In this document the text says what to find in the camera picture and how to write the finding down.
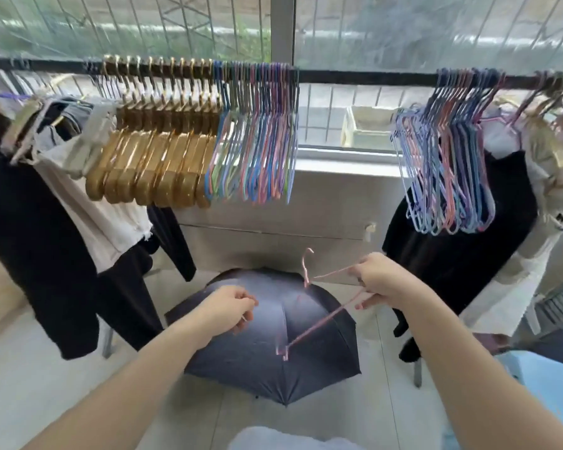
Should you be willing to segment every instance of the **umbrella canopy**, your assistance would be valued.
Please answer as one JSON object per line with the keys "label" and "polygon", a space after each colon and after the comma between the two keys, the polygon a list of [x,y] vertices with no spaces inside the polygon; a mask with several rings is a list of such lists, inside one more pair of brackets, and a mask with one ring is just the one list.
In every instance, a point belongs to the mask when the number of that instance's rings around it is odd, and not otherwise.
{"label": "umbrella canopy", "polygon": [[242,286],[258,299],[255,319],[238,335],[227,332],[213,338],[192,357],[187,374],[211,378],[288,405],[361,373],[356,325],[346,310],[292,346],[287,361],[276,354],[276,347],[285,348],[340,306],[325,289],[312,284],[304,288],[297,273],[268,268],[221,273],[203,290],[170,310],[165,315],[167,323],[188,314],[225,284]]}

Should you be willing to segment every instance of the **blue plastic stool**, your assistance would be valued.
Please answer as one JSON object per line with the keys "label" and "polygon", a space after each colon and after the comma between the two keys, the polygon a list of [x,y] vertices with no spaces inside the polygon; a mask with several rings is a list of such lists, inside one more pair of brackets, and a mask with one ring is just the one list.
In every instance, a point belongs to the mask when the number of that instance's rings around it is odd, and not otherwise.
{"label": "blue plastic stool", "polygon": [[[563,423],[563,363],[526,350],[512,350],[495,358]],[[443,448],[460,449],[452,428],[444,433]]]}

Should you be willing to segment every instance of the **tile floor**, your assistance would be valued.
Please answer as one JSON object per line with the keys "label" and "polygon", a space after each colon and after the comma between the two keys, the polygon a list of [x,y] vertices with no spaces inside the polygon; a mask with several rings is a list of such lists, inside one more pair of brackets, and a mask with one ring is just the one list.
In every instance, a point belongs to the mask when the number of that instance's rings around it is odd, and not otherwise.
{"label": "tile floor", "polygon": [[[162,315],[215,273],[185,283],[163,271],[146,282]],[[356,287],[320,283],[340,302]],[[407,336],[396,339],[389,309],[351,314],[357,321],[360,376],[332,385],[285,408],[215,382],[185,376],[174,386],[140,449],[224,450],[244,427],[264,425],[326,440],[345,437],[368,450],[434,450],[445,414],[424,368],[423,386],[398,360]],[[0,335],[0,450],[16,450],[134,357],[115,336],[114,353],[96,351],[65,362],[27,310]]]}

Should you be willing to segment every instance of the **person's left arm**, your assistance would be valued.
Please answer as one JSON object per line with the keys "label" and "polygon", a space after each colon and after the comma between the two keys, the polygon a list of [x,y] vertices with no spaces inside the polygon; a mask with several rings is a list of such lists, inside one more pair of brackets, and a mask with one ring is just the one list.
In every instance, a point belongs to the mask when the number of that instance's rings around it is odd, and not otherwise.
{"label": "person's left arm", "polygon": [[137,358],[33,438],[23,450],[132,450],[195,351],[241,330],[258,302],[223,286],[154,338]]}

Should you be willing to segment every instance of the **white window sill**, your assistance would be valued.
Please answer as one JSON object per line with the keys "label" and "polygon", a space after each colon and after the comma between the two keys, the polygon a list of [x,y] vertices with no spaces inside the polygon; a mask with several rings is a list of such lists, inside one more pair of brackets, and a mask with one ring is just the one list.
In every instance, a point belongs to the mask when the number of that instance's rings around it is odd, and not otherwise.
{"label": "white window sill", "polygon": [[371,177],[400,177],[395,153],[364,152],[344,149],[298,147],[296,170]]}

